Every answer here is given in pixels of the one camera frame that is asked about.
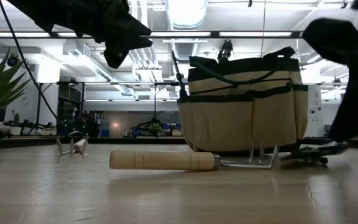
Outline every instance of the ceiling light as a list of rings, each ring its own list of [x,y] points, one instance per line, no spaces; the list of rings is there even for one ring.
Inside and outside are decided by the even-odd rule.
[[[220,37],[289,37],[291,32],[220,32]]]
[[[148,101],[148,102],[154,102],[154,100],[139,100],[139,101]]]
[[[57,33],[59,37],[77,37],[77,35],[74,32],[59,32]]]
[[[208,40],[162,40],[164,44],[206,44]]]
[[[46,32],[15,32],[16,37],[50,37]],[[0,32],[0,38],[12,37],[10,32]]]
[[[126,101],[137,101],[137,100],[112,100],[112,101],[121,101],[121,102],[126,102]]]
[[[119,85],[154,85],[154,83],[151,82],[133,82],[133,83],[117,83]]]
[[[107,102],[109,100],[85,100],[87,102]]]
[[[94,82],[94,83],[85,83],[85,85],[111,85],[111,83],[109,83],[109,82],[106,82],[106,83]]]
[[[182,31],[172,31],[172,32],[152,32],[150,37],[209,37],[211,32],[182,32]]]

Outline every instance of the wooden table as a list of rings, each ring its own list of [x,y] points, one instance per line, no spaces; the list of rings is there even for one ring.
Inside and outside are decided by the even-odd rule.
[[[358,223],[358,150],[329,167],[182,172],[111,170],[112,148],[0,150],[0,223]]]

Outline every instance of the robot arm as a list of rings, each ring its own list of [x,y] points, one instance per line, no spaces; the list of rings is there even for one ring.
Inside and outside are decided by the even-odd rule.
[[[358,0],[353,9],[358,9]],[[329,137],[346,141],[358,134],[358,31],[350,21],[320,18],[305,29],[304,40],[333,62],[349,67],[349,81]]]
[[[97,43],[106,43],[108,65],[118,68],[132,49],[150,47],[142,35],[151,30],[129,13],[127,0],[8,0],[29,16],[45,32],[54,25],[67,27],[77,37],[90,35]]]

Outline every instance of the ceiling duct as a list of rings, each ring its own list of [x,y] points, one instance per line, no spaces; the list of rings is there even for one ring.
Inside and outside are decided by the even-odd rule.
[[[63,55],[71,55],[80,60],[81,64],[88,67],[95,75],[100,75],[107,82],[119,82],[97,61],[91,59],[91,50],[86,44],[78,44],[75,40],[68,40],[63,44]],[[122,85],[113,85],[123,96],[134,96],[134,90]]]
[[[147,22],[148,19],[147,0],[139,0],[139,1],[140,1],[140,9],[141,9],[140,21],[144,26],[149,27]],[[135,19],[139,19],[138,7],[139,7],[138,0],[131,0],[131,8],[132,8],[131,15]],[[131,50],[130,55],[132,61],[137,65],[137,68],[143,68],[143,69],[160,68],[152,46],[143,49]]]
[[[208,0],[165,0],[170,30],[201,30],[206,19]],[[197,43],[172,43],[177,59],[188,60],[198,51]]]

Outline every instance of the metal tines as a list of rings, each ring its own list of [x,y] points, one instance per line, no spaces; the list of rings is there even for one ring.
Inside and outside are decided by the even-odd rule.
[[[63,145],[60,142],[59,138],[56,140],[57,142],[57,148],[59,150],[60,155],[64,156],[67,154],[74,155],[74,153],[80,153],[81,155],[84,154],[85,149],[88,145],[88,140],[81,139],[77,143],[74,144],[74,140],[71,139],[70,141],[70,150],[69,151],[63,151]]]
[[[254,162],[254,143],[251,143],[249,150],[248,161],[236,161],[221,159],[221,167],[227,169],[271,169],[278,157],[278,145],[274,147],[272,155],[265,155],[264,144],[261,143],[259,147],[259,160]],[[270,158],[270,162],[264,162],[265,158]]]

